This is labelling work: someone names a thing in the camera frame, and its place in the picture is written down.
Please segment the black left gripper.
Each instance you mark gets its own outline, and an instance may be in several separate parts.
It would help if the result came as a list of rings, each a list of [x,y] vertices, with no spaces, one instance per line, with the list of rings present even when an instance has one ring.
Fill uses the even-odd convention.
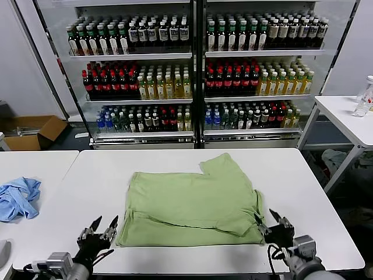
[[[99,216],[89,227],[82,230],[77,239],[79,251],[74,256],[74,263],[94,266],[101,259],[114,252],[114,249],[110,249],[111,243],[109,240],[113,240],[117,234],[118,218],[117,215],[112,220],[100,239],[87,239],[87,236],[95,234],[102,216]]]

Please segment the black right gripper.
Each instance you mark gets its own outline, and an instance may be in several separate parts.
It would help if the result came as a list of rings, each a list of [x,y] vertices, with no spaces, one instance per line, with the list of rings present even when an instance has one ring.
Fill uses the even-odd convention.
[[[279,248],[288,248],[293,245],[293,238],[295,234],[295,230],[293,225],[289,222],[289,220],[283,216],[281,217],[280,214],[272,209],[269,209],[269,212],[276,220],[276,226],[283,226],[283,227],[270,227],[268,228],[262,221],[261,217],[254,213],[256,224],[258,225],[258,229],[263,236],[265,236],[265,242],[270,244],[275,244]]]

